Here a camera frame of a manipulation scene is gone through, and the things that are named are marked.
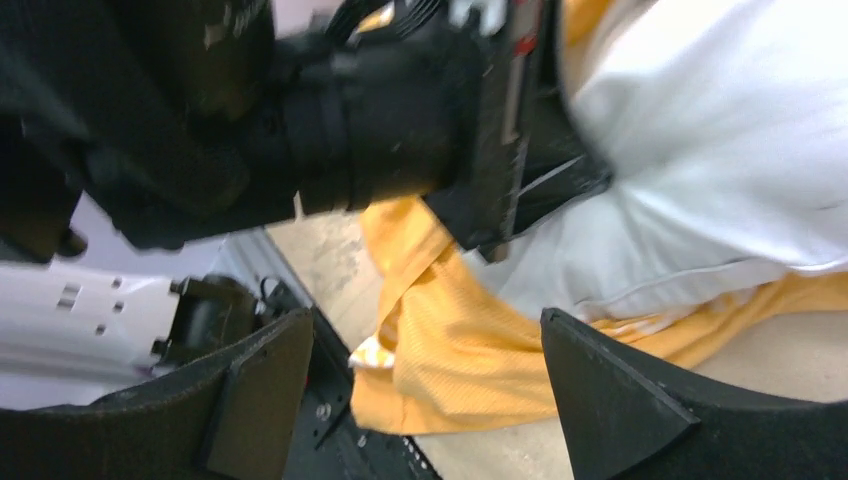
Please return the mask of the white pillow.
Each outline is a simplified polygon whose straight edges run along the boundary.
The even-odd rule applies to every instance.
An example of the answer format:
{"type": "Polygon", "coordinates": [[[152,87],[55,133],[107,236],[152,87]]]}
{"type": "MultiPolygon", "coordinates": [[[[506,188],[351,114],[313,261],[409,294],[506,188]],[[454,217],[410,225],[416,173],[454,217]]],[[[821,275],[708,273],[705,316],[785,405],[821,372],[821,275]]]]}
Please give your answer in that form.
{"type": "Polygon", "coordinates": [[[535,316],[682,313],[788,274],[847,268],[847,5],[616,6],[571,109],[603,193],[465,262],[535,316]]]}

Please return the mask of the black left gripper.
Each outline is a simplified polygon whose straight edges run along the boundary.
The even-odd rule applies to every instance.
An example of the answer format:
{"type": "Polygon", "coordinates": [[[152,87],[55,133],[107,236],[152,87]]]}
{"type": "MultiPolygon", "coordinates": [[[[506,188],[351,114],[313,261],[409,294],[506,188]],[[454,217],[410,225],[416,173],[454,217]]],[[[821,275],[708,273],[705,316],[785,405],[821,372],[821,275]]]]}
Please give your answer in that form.
{"type": "Polygon", "coordinates": [[[562,2],[510,1],[490,36],[480,7],[454,26],[443,1],[359,32],[374,8],[349,1],[318,22],[316,54],[283,97],[300,213],[418,196],[463,249],[497,262],[532,225],[609,186],[556,73],[562,2]]]}

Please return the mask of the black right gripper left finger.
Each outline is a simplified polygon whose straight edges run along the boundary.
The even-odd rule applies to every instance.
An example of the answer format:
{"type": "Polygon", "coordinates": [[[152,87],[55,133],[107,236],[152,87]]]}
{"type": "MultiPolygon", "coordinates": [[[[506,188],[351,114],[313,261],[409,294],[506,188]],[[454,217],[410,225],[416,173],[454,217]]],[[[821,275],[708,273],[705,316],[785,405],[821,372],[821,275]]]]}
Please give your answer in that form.
{"type": "Polygon", "coordinates": [[[305,388],[313,316],[88,406],[1,414],[5,479],[279,479],[305,388]]]}

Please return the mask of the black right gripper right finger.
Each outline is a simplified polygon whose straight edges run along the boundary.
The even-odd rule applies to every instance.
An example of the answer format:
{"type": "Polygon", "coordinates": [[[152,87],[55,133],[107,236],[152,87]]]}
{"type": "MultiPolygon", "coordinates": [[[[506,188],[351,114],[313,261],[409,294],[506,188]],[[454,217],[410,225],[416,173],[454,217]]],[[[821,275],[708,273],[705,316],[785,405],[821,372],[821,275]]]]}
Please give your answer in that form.
{"type": "Polygon", "coordinates": [[[843,479],[847,404],[751,391],[541,316],[543,353],[580,480],[843,479]]]}

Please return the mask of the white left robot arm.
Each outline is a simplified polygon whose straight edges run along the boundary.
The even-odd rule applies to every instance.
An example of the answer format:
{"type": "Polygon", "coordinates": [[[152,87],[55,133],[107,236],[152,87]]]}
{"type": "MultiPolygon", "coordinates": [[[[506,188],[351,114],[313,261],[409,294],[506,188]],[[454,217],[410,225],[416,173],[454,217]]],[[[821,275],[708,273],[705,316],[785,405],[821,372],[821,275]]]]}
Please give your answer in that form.
{"type": "Polygon", "coordinates": [[[490,262],[612,172],[564,104],[560,1],[1,5],[1,399],[86,404],[259,329],[221,277],[65,269],[83,197],[140,250],[423,200],[490,262]]]}

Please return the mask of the orange Mickey Mouse pillowcase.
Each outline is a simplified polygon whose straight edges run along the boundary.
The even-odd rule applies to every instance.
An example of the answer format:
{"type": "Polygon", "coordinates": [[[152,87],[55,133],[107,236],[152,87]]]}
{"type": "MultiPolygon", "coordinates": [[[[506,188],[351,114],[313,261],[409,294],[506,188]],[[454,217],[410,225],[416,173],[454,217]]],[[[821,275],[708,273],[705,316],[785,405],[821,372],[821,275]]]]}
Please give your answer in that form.
{"type": "MultiPolygon", "coordinates": [[[[571,114],[586,54],[612,10],[627,2],[644,7],[653,1],[564,5],[556,73],[571,114]]],[[[349,358],[359,425],[392,434],[443,434],[554,416],[541,345],[544,308],[535,316],[521,313],[484,287],[465,262],[470,253],[459,250],[420,199],[371,206],[361,227],[384,284],[376,330],[349,358]]],[[[731,346],[722,371],[735,377],[759,371],[763,385],[817,366],[826,376],[847,371],[847,268],[814,277],[788,274],[682,313],[576,318],[684,368],[731,346]]]]}

